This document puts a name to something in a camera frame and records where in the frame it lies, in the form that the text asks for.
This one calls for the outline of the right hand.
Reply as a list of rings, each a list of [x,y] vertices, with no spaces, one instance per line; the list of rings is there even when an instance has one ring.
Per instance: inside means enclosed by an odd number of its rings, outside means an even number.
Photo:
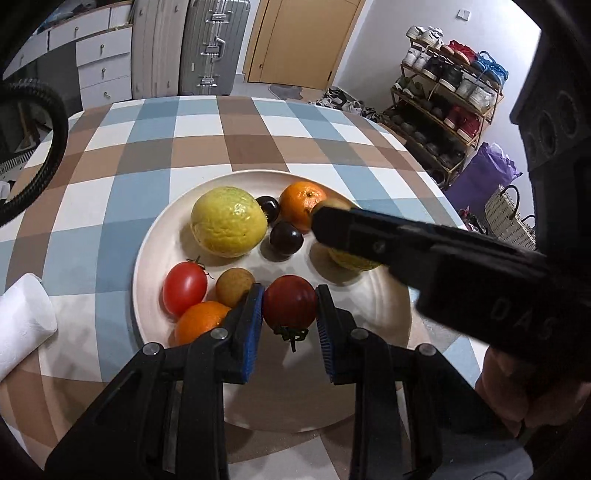
[[[489,347],[475,386],[514,436],[522,425],[537,428],[567,423],[581,412],[590,396],[588,382],[562,382],[545,387],[543,395],[535,395],[514,376],[517,368],[515,359]]]

